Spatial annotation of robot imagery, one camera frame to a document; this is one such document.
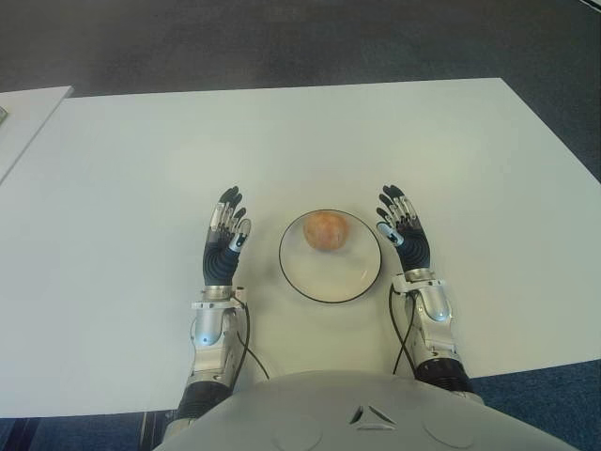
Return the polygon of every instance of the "round bun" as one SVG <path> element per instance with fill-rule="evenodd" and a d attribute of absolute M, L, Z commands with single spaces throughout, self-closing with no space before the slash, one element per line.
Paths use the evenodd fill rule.
<path fill-rule="evenodd" d="M 302 231 L 314 249 L 335 251 L 347 242 L 348 223 L 342 215 L 333 211 L 316 211 L 304 220 Z"/>

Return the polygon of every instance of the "table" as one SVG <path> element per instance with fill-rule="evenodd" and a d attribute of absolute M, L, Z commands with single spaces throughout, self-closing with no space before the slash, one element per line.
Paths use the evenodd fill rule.
<path fill-rule="evenodd" d="M 17 169 L 0 189 L 0 416 L 176 407 L 208 219 L 233 183 L 254 220 L 235 283 L 275 376 L 392 369 L 387 242 L 375 285 L 339 305 L 303 298 L 277 258 L 305 211 L 373 226 L 391 182 L 472 377 L 600 357 L 601 186 L 500 79 L 69 99 Z"/>
<path fill-rule="evenodd" d="M 69 86 L 61 86 L 0 93 L 0 106 L 8 111 L 0 124 L 0 184 L 70 92 Z"/>

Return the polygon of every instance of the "wire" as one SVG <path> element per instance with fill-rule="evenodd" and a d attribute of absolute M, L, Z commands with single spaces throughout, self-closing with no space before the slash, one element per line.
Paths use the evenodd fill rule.
<path fill-rule="evenodd" d="M 263 374 L 265 374 L 265 377 L 267 378 L 267 380 L 269 380 L 270 374 L 267 372 L 267 369 L 265 369 L 265 367 L 263 366 L 263 364 L 261 363 L 259 358 L 256 356 L 256 354 L 254 352 L 251 351 L 251 349 L 248 346 L 249 341 L 251 339 L 251 316 L 248 312 L 248 307 L 246 306 L 246 303 L 244 303 L 240 299 L 238 299 L 238 298 L 234 298 L 234 299 L 236 299 L 236 301 L 238 301 L 240 303 L 240 305 L 242 305 L 242 308 L 244 309 L 244 314 L 246 315 L 246 338 L 244 341 L 242 341 L 242 337 L 240 336 L 240 334 L 238 332 L 236 332 L 236 334 L 238 335 L 238 340 L 239 340 L 240 344 L 244 347 L 244 351 L 242 352 L 242 357 L 240 358 L 240 363 L 238 365 L 238 368 L 236 369 L 236 374 L 234 375 L 234 379 L 232 380 L 232 387 L 236 386 L 236 382 L 238 381 L 238 376 L 240 374 L 240 371 L 242 370 L 242 366 L 244 365 L 244 359 L 246 358 L 246 352 L 251 354 L 251 356 L 254 358 L 254 360 L 261 367 L 261 370 L 263 371 Z"/>
<path fill-rule="evenodd" d="M 236 382 L 238 382 L 238 376 L 240 375 L 240 371 L 242 370 L 242 366 L 244 365 L 244 359 L 246 358 L 246 352 L 248 351 L 248 342 L 251 339 L 251 316 L 248 313 L 248 307 L 246 303 L 241 301 L 238 298 L 234 298 L 236 301 L 242 305 L 244 309 L 244 313 L 246 314 L 246 339 L 244 340 L 244 350 L 242 351 L 242 356 L 240 357 L 240 363 L 238 368 L 236 368 L 236 373 L 234 374 L 234 379 L 232 380 L 232 388 L 236 386 Z"/>
<path fill-rule="evenodd" d="M 413 318 L 415 317 L 415 298 L 413 297 L 413 295 L 411 296 L 411 300 L 413 301 L 413 306 L 411 307 L 411 320 L 409 321 L 409 326 L 407 328 L 407 332 L 405 333 L 405 338 L 403 339 L 402 343 L 404 345 L 407 345 L 407 339 L 409 337 L 409 333 L 411 332 L 411 327 L 413 327 Z M 394 369 L 393 369 L 393 374 L 396 374 L 396 369 L 398 368 L 398 364 L 401 361 L 401 356 L 403 355 L 403 350 L 405 350 L 405 352 L 407 353 L 407 359 L 409 361 L 409 365 L 411 366 L 411 370 L 413 371 L 413 376 L 415 376 L 415 365 L 413 364 L 413 361 L 411 360 L 411 357 L 409 356 L 408 350 L 407 350 L 407 346 L 405 347 L 401 347 L 401 349 L 398 352 L 398 355 L 396 356 L 396 362 L 394 363 Z"/>
<path fill-rule="evenodd" d="M 242 337 L 240 336 L 240 333 L 238 332 L 238 340 L 240 342 L 240 344 L 242 346 L 244 346 L 244 342 L 242 341 Z M 256 356 L 256 354 L 247 346 L 246 350 L 248 351 L 249 354 L 251 354 L 251 357 L 254 358 L 254 361 L 261 367 L 261 370 L 263 371 L 263 374 L 265 375 L 265 379 L 269 380 L 270 378 L 270 373 L 267 372 L 267 369 L 265 369 L 265 367 L 263 366 L 263 364 L 261 363 L 261 361 L 259 360 L 259 358 Z"/>
<path fill-rule="evenodd" d="M 413 377 L 415 377 L 415 374 L 416 374 L 415 373 L 415 365 L 413 364 L 413 359 L 411 359 L 411 356 L 407 349 L 407 339 L 409 337 L 409 333 L 411 332 L 411 327 L 413 326 L 413 318 L 415 316 L 415 298 L 413 298 L 413 296 L 411 296 L 411 299 L 413 300 L 413 308 L 411 310 L 411 320 L 409 321 L 409 326 L 407 328 L 407 332 L 405 333 L 405 338 L 403 338 L 400 331 L 398 330 L 398 326 L 396 325 L 396 319 L 394 318 L 393 292 L 394 292 L 394 285 L 391 284 L 391 288 L 388 292 L 388 311 L 391 315 L 391 321 L 393 322 L 393 327 L 394 327 L 394 331 L 396 332 L 396 336 L 398 337 L 398 340 L 401 342 L 401 350 L 398 352 L 398 356 L 396 357 L 396 362 L 394 363 L 393 374 L 396 374 L 396 369 L 398 368 L 398 364 L 399 364 L 399 362 L 401 360 L 401 356 L 403 355 L 403 352 L 404 352 L 405 355 L 407 356 L 407 361 L 409 363 L 409 366 L 411 367 L 411 372 L 413 373 Z"/>

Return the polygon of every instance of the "floor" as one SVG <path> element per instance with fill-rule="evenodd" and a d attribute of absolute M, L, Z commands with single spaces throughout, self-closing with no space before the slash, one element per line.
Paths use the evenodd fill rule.
<path fill-rule="evenodd" d="M 501 77 L 601 180 L 601 14 L 578 0 L 3 0 L 0 8 L 0 92 Z M 475 386 L 488 405 L 596 450 L 600 372 L 596 361 Z M 162 417 L 145 424 L 159 428 Z M 133 450 L 143 420 L 4 419 L 0 449 Z"/>

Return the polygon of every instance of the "white plate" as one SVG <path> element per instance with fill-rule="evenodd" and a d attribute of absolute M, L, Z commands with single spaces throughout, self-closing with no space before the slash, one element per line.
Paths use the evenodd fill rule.
<path fill-rule="evenodd" d="M 343 303 L 364 294 L 378 278 L 381 253 L 370 228 L 338 210 L 348 223 L 348 239 L 335 251 L 318 251 L 304 238 L 309 211 L 292 222 L 280 242 L 280 266 L 287 281 L 304 296 L 323 303 Z"/>

